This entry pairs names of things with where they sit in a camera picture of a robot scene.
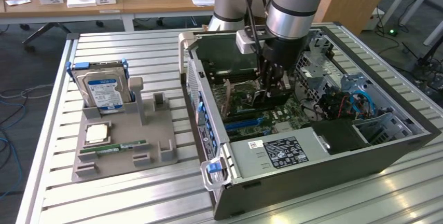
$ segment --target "hard drive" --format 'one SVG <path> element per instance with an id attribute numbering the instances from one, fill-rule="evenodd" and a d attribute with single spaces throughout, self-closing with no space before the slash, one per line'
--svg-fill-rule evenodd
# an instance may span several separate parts
<path id="1" fill-rule="evenodd" d="M 67 63 L 67 72 L 79 86 L 85 107 L 97 107 L 101 114 L 124 111 L 133 101 L 128 89 L 127 61 Z"/>

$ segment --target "red cable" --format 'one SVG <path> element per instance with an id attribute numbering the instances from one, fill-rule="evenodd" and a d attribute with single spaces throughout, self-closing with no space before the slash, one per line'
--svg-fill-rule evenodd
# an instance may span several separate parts
<path id="1" fill-rule="evenodd" d="M 342 114 L 342 108 L 343 108 L 343 103 L 344 103 L 344 99 L 347 98 L 347 96 L 343 97 L 342 99 L 342 104 L 340 104 L 340 109 L 339 109 L 339 115 L 338 115 L 338 118 L 340 117 L 340 114 Z"/>

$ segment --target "chair wheel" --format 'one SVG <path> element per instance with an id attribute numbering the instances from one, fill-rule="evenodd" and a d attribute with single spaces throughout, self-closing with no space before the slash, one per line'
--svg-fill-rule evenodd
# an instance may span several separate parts
<path id="1" fill-rule="evenodd" d="M 25 46 L 24 46 L 24 49 L 25 49 L 25 51 L 27 51 L 28 53 L 35 53 L 35 46 L 28 46 L 28 45 L 25 45 Z"/>
<path id="2" fill-rule="evenodd" d="M 157 26 L 164 26 L 163 20 L 159 19 L 159 20 L 156 21 L 156 24 L 157 24 Z"/>
<path id="3" fill-rule="evenodd" d="M 31 29 L 28 24 L 20 24 L 20 29 L 28 31 Z"/>

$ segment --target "green circuit board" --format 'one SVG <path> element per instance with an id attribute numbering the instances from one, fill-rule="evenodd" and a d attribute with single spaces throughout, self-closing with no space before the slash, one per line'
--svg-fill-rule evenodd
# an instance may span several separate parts
<path id="1" fill-rule="evenodd" d="M 248 97 L 251 96 L 250 94 L 256 91 L 254 82 L 239 83 L 238 85 L 234 84 L 232 87 L 234 90 L 231 90 L 230 93 L 230 111 L 228 114 L 223 116 L 224 124 L 227 125 L 230 123 L 239 123 L 262 118 L 262 123 L 256 126 L 227 130 L 232 142 L 296 130 L 310 122 L 302 110 L 300 103 L 294 96 L 290 97 L 284 105 L 256 110 L 247 103 Z M 212 94 L 217 109 L 223 115 L 227 105 L 227 86 L 212 85 Z"/>

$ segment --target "metal table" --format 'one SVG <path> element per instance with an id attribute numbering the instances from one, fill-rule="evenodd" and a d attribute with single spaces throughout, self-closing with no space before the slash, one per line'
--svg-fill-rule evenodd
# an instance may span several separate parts
<path id="1" fill-rule="evenodd" d="M 346 28 L 326 26 L 443 129 L 438 105 Z M 224 221 L 212 219 L 177 73 L 177 34 L 189 30 L 196 29 L 81 34 L 67 41 L 17 223 L 442 223 L 443 135 L 376 175 Z M 340 66 L 352 72 L 354 64 L 335 52 Z M 179 163 L 75 184 L 83 101 L 64 64 L 121 58 L 129 74 L 143 77 L 143 97 L 164 91 L 171 98 Z"/>

